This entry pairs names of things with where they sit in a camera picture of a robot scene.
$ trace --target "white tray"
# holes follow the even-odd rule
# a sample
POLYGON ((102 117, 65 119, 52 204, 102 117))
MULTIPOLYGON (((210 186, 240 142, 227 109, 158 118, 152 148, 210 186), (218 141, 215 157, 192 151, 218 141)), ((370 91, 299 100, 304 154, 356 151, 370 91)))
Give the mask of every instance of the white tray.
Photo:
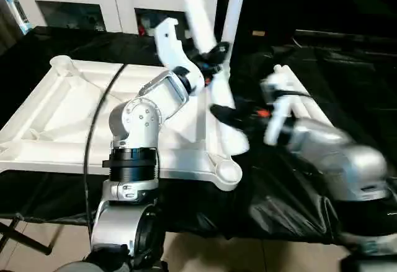
MULTIPOLYGON (((58 56, 52 68, 0 130, 0 172, 5 170, 82 173, 84 146, 101 94, 121 64, 58 56)), ((92 138, 89 173, 107 175, 112 134, 110 111, 133 99, 166 68, 128 65, 114 84, 92 138)), ((205 90, 163 125, 159 135, 160 177, 211 181, 232 190, 240 167, 225 155, 205 90)))

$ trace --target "black plastic sheet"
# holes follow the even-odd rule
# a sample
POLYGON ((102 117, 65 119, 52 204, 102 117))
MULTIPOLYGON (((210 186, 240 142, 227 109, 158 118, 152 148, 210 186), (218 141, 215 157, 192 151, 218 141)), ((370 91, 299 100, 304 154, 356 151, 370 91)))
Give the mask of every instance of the black plastic sheet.
MULTIPOLYGON (((111 34, 36 28, 0 57, 0 93, 4 125, 50 68, 56 55, 77 60, 160 65, 153 39, 111 34)), ((237 100, 263 103, 258 82, 276 63, 288 64, 325 113, 356 141, 379 148, 392 165, 395 151, 397 95, 396 58, 352 55, 313 48, 272 48, 238 57, 231 87, 237 100)), ((243 179, 232 192, 211 183, 161 180, 159 205, 168 231, 204 237, 274 238, 337 243, 340 227, 335 207, 326 197, 317 172, 281 148, 251 143, 249 152, 234 158, 243 179)), ((93 209, 99 203, 105 176, 89 176, 93 209)), ((26 221, 85 224, 81 175, 6 171, 0 174, 0 217, 26 221), (30 207, 27 201, 41 184, 30 207)))

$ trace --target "black metal stand leg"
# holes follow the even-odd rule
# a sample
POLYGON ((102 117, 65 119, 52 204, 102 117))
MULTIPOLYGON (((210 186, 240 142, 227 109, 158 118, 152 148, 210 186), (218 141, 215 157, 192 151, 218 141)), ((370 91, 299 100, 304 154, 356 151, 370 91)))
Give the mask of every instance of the black metal stand leg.
POLYGON ((7 236, 21 244, 24 244, 30 248, 33 248, 34 250, 37 250, 38 252, 42 252, 45 255, 49 255, 52 252, 52 248, 45 246, 45 245, 41 244, 40 242, 33 240, 32 238, 29 238, 28 236, 14 230, 13 228, 3 224, 2 222, 0 222, 0 233, 3 233, 5 236, 7 236))
MULTIPOLYGON (((35 191, 32 194, 32 197, 29 199, 29 202, 24 206, 24 208, 21 210, 20 213, 25 214, 32 207, 32 205, 36 200, 37 195, 42 191, 43 187, 45 186, 48 177, 49 177, 49 173, 44 174, 44 177, 36 187, 35 191)), ((20 219, 14 218, 10 226, 7 226, 0 222, 0 233, 3 234, 0 240, 0 253, 2 252, 3 248, 6 246, 8 239, 11 238, 21 244, 24 244, 39 252, 44 253, 45 255, 49 255, 52 252, 52 247, 47 247, 41 244, 40 242, 37 242, 32 238, 29 238, 28 236, 15 230, 19 221, 20 219)))
MULTIPOLYGON (((16 228, 17 225, 18 225, 18 223, 19 223, 19 219, 14 218, 14 219, 12 220, 11 224, 10 224, 8 227, 10 227, 10 228, 12 228, 12 229, 15 230, 15 228, 16 228)), ((3 236, 1 237, 1 240, 0 240, 0 253, 2 252, 2 250, 4 249, 4 247, 6 246, 7 242, 8 242, 8 237, 3 235, 3 236)))

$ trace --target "cabinet door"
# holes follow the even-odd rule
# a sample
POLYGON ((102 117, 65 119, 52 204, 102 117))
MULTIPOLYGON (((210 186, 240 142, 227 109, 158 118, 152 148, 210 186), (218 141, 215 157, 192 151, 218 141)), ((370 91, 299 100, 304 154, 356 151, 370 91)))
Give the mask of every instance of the cabinet door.
POLYGON ((19 0, 33 26, 121 32, 115 0, 19 0))
MULTIPOLYGON (((153 29, 166 17, 175 17, 185 31, 179 31, 187 36, 188 26, 185 19, 183 0, 116 0, 122 30, 125 33, 151 35, 153 29)), ((217 0, 204 0, 208 18, 215 24, 217 0)))

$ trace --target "floor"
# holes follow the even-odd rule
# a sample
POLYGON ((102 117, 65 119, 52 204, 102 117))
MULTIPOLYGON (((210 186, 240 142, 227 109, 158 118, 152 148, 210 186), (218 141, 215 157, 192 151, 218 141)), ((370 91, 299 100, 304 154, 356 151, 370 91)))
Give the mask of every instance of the floor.
MULTIPOLYGON (((45 256, 9 240, 0 254, 0 270, 52 272, 89 253, 85 227, 20 222, 17 230, 45 245, 55 241, 53 252, 45 256)), ((334 245, 167 233, 163 259, 170 272, 337 272, 338 261, 345 256, 346 252, 334 245)))

